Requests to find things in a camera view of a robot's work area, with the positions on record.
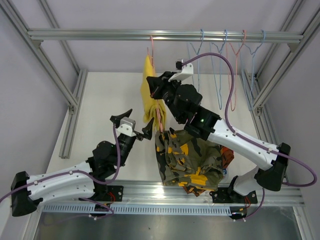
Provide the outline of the blue hanger with camo trousers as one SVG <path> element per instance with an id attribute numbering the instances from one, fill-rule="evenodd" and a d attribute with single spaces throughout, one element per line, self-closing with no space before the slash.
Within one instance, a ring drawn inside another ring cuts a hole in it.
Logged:
<path id="1" fill-rule="evenodd" d="M 191 53 L 190 53 L 190 47 L 192 48 L 194 55 L 197 57 L 200 53 L 201 53 L 201 49 L 202 49 L 202 45 L 204 42 L 204 30 L 201 28 L 200 29 L 200 44 L 198 46 L 198 48 L 195 48 L 194 44 L 192 42 L 187 42 L 186 46 L 187 46 L 187 54 L 188 57 L 191 59 Z M 197 91 L 200 91 L 200 81 L 201 81 L 201 77 L 200 77 L 200 62 L 199 62 L 199 58 L 196 60 L 196 70 L 197 70 Z"/>

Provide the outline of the grey yellow camouflage trousers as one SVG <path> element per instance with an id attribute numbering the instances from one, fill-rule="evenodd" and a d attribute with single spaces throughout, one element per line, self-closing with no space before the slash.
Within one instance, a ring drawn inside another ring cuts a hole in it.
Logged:
<path id="1" fill-rule="evenodd" d="M 163 185 L 218 189 L 224 177 L 220 145 L 196 138 L 185 130 L 158 131 L 154 140 Z"/>

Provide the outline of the orange brown camouflage trousers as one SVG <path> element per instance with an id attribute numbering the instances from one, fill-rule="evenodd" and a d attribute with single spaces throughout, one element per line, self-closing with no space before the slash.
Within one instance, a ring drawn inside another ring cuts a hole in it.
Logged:
<path id="1" fill-rule="evenodd" d="M 222 157 L 222 169 L 227 169 L 232 160 L 235 158 L 234 151 L 221 145 L 220 153 Z M 184 185 L 182 188 L 185 190 L 187 194 L 194 194 L 196 197 L 199 197 L 202 193 L 207 191 L 207 189 L 192 185 Z"/>

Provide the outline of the blue white patterned trousers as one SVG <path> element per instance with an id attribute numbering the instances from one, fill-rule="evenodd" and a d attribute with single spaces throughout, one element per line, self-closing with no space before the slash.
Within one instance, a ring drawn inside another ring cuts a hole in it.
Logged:
<path id="1" fill-rule="evenodd" d="M 225 176 L 228 174 L 228 170 L 227 170 L 226 168 L 224 168 L 224 169 L 222 170 L 222 174 L 223 174 L 223 176 L 225 177 Z"/>

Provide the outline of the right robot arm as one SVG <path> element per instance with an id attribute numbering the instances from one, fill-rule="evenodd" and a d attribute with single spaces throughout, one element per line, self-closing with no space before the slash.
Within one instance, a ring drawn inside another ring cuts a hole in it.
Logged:
<path id="1" fill-rule="evenodd" d="M 263 142 L 233 128 L 226 118 L 202 107 L 202 95 L 193 85 L 182 84 L 175 72 L 148 76 L 146 81 L 151 98 L 163 100 L 190 135 L 227 147 L 256 164 L 255 169 L 232 179 L 227 190 L 231 201 L 240 202 L 259 189 L 281 190 L 291 150 L 288 144 Z"/>

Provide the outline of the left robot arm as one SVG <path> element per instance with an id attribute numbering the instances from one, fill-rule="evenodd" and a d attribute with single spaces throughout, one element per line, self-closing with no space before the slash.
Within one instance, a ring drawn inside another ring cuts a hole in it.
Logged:
<path id="1" fill-rule="evenodd" d="M 56 201 L 81 199 L 97 202 L 105 199 L 110 194 L 109 185 L 125 166 L 135 141 L 150 140 L 153 135 L 154 120 L 151 119 L 138 132 L 136 122 L 130 118 L 131 113 L 132 110 L 128 110 L 111 116 L 115 142 L 101 141 L 87 160 L 52 173 L 16 173 L 9 193 L 12 216 L 29 215 L 38 207 Z"/>

